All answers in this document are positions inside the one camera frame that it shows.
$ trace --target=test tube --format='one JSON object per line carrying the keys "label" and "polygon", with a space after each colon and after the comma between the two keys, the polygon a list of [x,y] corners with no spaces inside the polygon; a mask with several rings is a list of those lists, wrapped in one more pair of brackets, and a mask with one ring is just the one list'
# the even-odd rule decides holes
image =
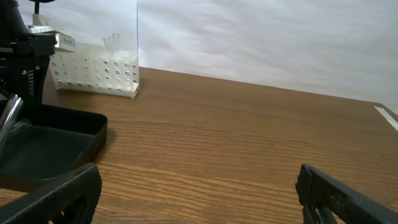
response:
{"label": "test tube", "polygon": [[113,49],[112,37],[104,37],[103,40],[104,40],[106,51],[109,54],[113,54],[114,53],[114,49]]}
{"label": "test tube", "polygon": [[120,49],[120,34],[113,34],[113,49],[119,52]]}

